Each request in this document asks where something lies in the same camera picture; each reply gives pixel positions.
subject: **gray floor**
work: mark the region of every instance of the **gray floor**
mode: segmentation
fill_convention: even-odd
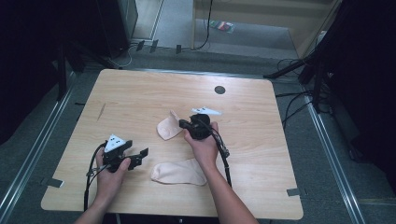
[[[169,21],[171,19],[166,15],[172,13],[166,11],[171,8],[171,5],[167,4],[175,4],[176,2],[178,1],[165,0],[163,14],[156,32],[156,37],[160,39],[159,45],[163,43],[163,46],[168,48],[173,48],[171,46],[175,44],[182,44],[183,46],[190,44],[190,32],[187,32],[190,23],[187,24],[188,22],[186,22],[184,24],[185,30],[183,32],[181,30],[180,33],[170,32],[172,26],[169,25]],[[197,30],[200,27],[199,23],[202,24],[203,22],[197,22]],[[254,29],[254,27],[246,26],[246,32],[249,29]],[[279,29],[279,33],[273,31],[269,36],[277,36],[282,33],[281,29]],[[238,38],[250,38],[242,36],[246,34],[245,31],[237,32],[235,31],[232,34],[230,41]],[[259,49],[265,52],[261,55],[257,55],[255,49],[248,51],[249,48],[239,45],[243,42],[236,42],[236,44],[227,46],[219,45],[217,40],[211,39],[213,36],[215,35],[210,37],[210,49],[205,49],[202,52],[183,51],[181,54],[176,54],[174,49],[157,49],[154,53],[149,53],[149,47],[144,47],[138,52],[132,49],[130,51],[132,62],[124,69],[213,72],[234,74],[238,77],[262,78],[262,75],[268,75],[277,70],[279,59],[296,57],[295,51],[290,48],[288,40],[290,38],[287,33],[283,33],[280,38],[283,44],[273,45],[268,41],[268,45],[263,47],[261,43],[257,43],[258,46],[261,46]],[[240,55],[240,53],[238,55],[238,52],[242,51],[249,55]],[[129,60],[129,56],[125,54],[118,58],[117,62],[127,63]],[[78,116],[83,109],[81,105],[75,105],[75,103],[86,102],[100,70],[103,69],[95,62],[87,61],[87,64],[84,73],[78,74],[78,81],[66,108],[24,187],[8,223],[71,223],[80,215],[79,212],[51,212],[41,209],[40,202],[47,187],[41,186],[39,182],[43,177],[51,177],[54,173],[77,123]],[[283,62],[280,67],[287,64],[288,62]],[[289,73],[285,77],[274,81],[274,87],[276,94],[301,91],[301,86],[297,82],[297,75],[294,73]],[[1,194],[6,192],[7,187],[26,159],[26,155],[39,135],[41,127],[55,105],[56,94],[57,88],[55,87],[26,118],[12,138],[0,146],[0,152],[7,155],[7,160],[3,157],[2,162],[0,162],[0,168],[3,170],[0,174]],[[290,99],[290,97],[277,98],[281,118],[284,118]],[[293,111],[302,104],[304,104],[303,98],[293,103],[290,110]],[[360,202],[366,222],[394,223],[396,219],[395,195],[390,190],[384,174],[371,163],[352,161],[348,157],[347,144],[340,134],[335,120],[332,116],[326,114],[321,115],[321,117],[325,122],[347,179]],[[307,109],[288,121],[285,135],[298,187],[304,189],[301,195],[304,217],[299,221],[274,220],[273,223],[351,223],[344,199]],[[129,218],[134,219],[134,221],[131,221],[132,223],[177,223],[177,218],[166,218],[161,219],[161,221],[152,221],[148,217]],[[186,221],[184,223],[193,223],[190,219],[185,220],[190,222]],[[268,223],[268,220],[263,219],[260,222]]]
[[[191,15],[192,1],[165,0],[153,38],[159,40],[158,46],[189,48]],[[274,59],[297,58],[287,28],[230,22],[234,26],[231,34],[210,28],[210,38],[203,51]],[[197,20],[195,26],[195,47],[199,47],[206,39],[207,22]]]

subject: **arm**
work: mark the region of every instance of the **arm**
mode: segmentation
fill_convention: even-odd
[[[216,131],[219,129],[216,122],[211,125]],[[220,223],[258,223],[219,172],[216,166],[219,150],[215,139],[209,136],[201,141],[193,140],[187,130],[184,131],[184,138],[191,145],[195,159],[206,176]]]
[[[98,167],[103,165],[103,149],[96,154],[96,164]],[[97,176],[96,197],[92,205],[85,211],[75,223],[102,223],[108,207],[120,191],[122,180],[128,171],[131,159],[125,159],[116,173],[112,174],[107,169],[100,172]]]

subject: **wooden table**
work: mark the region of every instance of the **wooden table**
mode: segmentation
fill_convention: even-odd
[[[299,58],[309,54],[321,31],[332,24],[341,0],[213,0],[211,20],[287,27]],[[207,20],[210,0],[194,0],[191,47],[195,20]]]
[[[215,93],[217,86],[226,92]],[[287,193],[297,186],[270,81],[120,70],[104,70],[99,75],[53,176],[64,185],[60,189],[49,187],[41,206],[82,211],[92,153],[114,133],[134,141],[133,154],[146,147],[149,154],[141,166],[127,173],[109,212],[216,217],[208,185],[163,185],[150,180],[154,165],[193,158],[183,134],[163,141],[157,124],[169,116],[170,109],[181,119],[189,119],[191,109],[202,106],[223,113],[211,119],[219,123],[231,153],[228,162],[233,189],[253,215],[300,219],[300,197]],[[220,156],[218,167],[223,172]],[[94,181],[90,203],[95,192]]]

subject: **black controller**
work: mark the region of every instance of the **black controller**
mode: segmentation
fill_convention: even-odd
[[[182,129],[187,129],[193,139],[206,139],[212,134],[212,127],[210,126],[210,118],[208,115],[196,114],[192,115],[190,119],[191,122],[180,119],[178,121],[178,126]]]
[[[139,154],[125,157],[124,156],[124,151],[132,146],[132,140],[127,141],[124,145],[117,147],[109,152],[106,152],[103,155],[103,164],[108,166],[108,171],[111,173],[116,172],[120,164],[122,163],[123,160],[126,158],[131,159],[131,164],[128,167],[128,170],[133,170],[136,166],[139,166],[142,164],[143,158],[147,157],[149,154],[149,149],[146,148],[142,151],[140,151]]]

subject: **black equipment stand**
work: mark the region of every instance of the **black equipment stand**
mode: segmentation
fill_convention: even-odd
[[[57,101],[60,101],[67,91],[67,74],[66,74],[66,58],[70,63],[73,71],[83,72],[85,64],[78,54],[78,51],[89,56],[93,60],[97,61],[99,64],[105,68],[114,69],[114,65],[108,61],[102,59],[95,53],[91,52],[89,49],[80,45],[78,42],[68,42],[61,44],[58,48],[58,82],[59,91]]]
[[[321,81],[328,71],[328,66],[331,64],[331,58],[337,51],[337,45],[342,41],[342,33],[344,32],[345,25],[350,12],[354,6],[359,3],[357,0],[343,1],[339,7],[339,11],[335,20],[330,27],[327,34],[315,47],[314,51],[305,58],[299,60],[297,63],[293,63],[280,71],[277,71],[271,75],[264,75],[264,78],[278,78],[286,75],[303,65],[305,65],[303,72],[299,75],[298,79],[301,84],[307,84],[313,76],[316,77],[313,93],[313,106],[318,109],[320,85]]]

